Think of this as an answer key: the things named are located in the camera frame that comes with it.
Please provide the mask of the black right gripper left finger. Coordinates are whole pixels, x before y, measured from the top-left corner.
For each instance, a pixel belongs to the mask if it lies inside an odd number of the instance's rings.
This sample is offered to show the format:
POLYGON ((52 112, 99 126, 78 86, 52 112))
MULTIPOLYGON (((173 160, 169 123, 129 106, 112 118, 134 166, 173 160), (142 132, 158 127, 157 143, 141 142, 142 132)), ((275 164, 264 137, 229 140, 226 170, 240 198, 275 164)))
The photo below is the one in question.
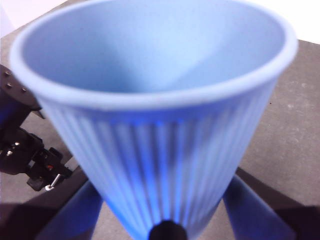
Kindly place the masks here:
POLYGON ((83 171, 24 203, 0 205, 2 240, 90 240, 103 200, 83 171))

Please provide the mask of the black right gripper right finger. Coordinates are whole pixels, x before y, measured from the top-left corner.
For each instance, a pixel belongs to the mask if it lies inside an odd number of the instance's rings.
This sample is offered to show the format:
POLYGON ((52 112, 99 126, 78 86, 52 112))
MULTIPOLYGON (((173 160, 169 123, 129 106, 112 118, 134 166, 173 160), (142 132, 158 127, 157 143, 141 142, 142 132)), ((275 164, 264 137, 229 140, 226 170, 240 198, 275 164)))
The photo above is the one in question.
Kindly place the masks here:
POLYGON ((320 207, 304 205, 238 168, 223 196, 237 240, 318 240, 320 207))

